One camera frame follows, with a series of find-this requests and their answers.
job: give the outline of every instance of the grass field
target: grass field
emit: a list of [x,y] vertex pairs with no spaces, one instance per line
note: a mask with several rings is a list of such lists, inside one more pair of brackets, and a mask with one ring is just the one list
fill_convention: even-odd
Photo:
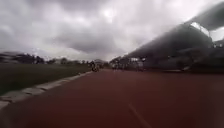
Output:
[[87,66],[0,64],[0,95],[89,70]]

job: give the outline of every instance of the person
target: person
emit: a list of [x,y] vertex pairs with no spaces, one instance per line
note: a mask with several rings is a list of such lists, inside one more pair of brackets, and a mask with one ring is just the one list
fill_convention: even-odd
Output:
[[115,64],[112,63],[111,67],[112,67],[113,70],[115,70]]
[[142,61],[138,61],[138,70],[143,71],[143,62]]
[[92,61],[90,65],[91,65],[92,71],[94,72],[98,71],[98,66],[94,61]]

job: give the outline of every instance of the cloudy sky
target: cloudy sky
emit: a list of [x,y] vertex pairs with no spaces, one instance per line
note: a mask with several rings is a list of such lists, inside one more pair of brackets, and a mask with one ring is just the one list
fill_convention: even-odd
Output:
[[221,0],[0,0],[0,51],[110,60]]

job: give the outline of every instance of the red running track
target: red running track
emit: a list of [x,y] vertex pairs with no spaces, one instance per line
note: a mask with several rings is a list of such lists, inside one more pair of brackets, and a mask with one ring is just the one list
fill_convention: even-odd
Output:
[[223,128],[223,78],[103,70],[6,107],[0,128]]

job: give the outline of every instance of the white lane line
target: white lane line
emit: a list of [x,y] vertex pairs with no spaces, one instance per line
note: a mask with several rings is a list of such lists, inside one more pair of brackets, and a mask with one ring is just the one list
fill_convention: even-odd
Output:
[[7,101],[0,101],[0,110],[9,104]]
[[40,95],[41,93],[44,93],[44,90],[38,88],[26,88],[23,89],[22,92],[31,95]]
[[138,119],[143,128],[152,128],[151,125],[137,112],[132,104],[128,104],[129,109],[134,114],[134,116]]
[[20,92],[20,91],[11,91],[6,93],[5,95],[1,96],[0,99],[2,101],[8,101],[8,102],[17,102],[17,101],[22,101],[30,97],[29,94]]

